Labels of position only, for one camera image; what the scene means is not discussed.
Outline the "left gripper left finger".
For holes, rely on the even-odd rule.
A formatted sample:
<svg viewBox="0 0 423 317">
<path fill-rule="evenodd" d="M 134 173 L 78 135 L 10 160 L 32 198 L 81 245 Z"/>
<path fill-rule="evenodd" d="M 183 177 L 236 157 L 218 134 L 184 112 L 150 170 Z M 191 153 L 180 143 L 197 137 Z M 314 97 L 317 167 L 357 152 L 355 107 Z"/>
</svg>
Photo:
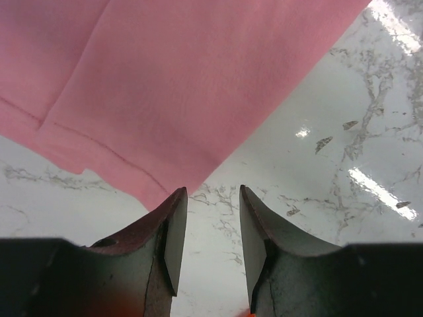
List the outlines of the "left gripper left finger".
<svg viewBox="0 0 423 317">
<path fill-rule="evenodd" d="M 160 206 L 88 249 L 104 281 L 88 316 L 169 316 L 177 295 L 188 194 L 173 192 Z"/>
</svg>

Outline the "pink t shirt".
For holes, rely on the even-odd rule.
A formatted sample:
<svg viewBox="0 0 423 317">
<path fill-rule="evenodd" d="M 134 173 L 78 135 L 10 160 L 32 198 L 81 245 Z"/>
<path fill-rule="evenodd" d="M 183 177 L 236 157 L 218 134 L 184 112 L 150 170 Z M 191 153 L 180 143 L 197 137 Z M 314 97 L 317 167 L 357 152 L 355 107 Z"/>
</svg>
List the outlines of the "pink t shirt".
<svg viewBox="0 0 423 317">
<path fill-rule="evenodd" d="M 1 134 L 154 209 L 195 191 L 366 1 L 2 1 Z"/>
</svg>

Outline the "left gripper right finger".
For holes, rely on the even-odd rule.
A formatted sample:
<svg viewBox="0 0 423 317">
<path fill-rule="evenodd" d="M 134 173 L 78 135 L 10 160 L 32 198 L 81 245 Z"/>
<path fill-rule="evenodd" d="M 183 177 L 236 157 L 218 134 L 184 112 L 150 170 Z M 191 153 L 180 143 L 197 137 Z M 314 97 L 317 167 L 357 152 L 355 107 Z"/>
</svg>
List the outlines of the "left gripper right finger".
<svg viewBox="0 0 423 317">
<path fill-rule="evenodd" d="M 256 314 L 259 290 L 280 255 L 308 258 L 340 249 L 284 219 L 246 185 L 239 189 L 239 216 L 251 314 Z"/>
</svg>

